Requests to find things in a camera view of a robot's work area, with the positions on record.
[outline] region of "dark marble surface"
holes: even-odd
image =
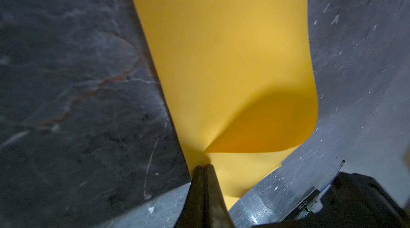
[[[189,182],[132,0],[0,0],[0,227],[87,227]]]

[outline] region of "light gray surface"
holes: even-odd
[[[172,227],[188,173],[132,1],[0,7],[0,227]],[[280,220],[342,159],[410,195],[410,0],[308,15],[317,130],[231,209],[237,227]]]

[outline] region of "folded yellow paper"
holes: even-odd
[[[308,0],[134,0],[188,168],[228,209],[317,120]]]

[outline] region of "yellow fabric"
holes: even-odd
[[[317,120],[308,0],[134,0],[188,168],[228,209]]]

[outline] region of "gray floor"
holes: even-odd
[[[317,129],[237,227],[280,220],[342,159],[410,197],[410,0],[308,13]],[[189,177],[142,35],[131,0],[0,0],[0,227],[173,226]]]

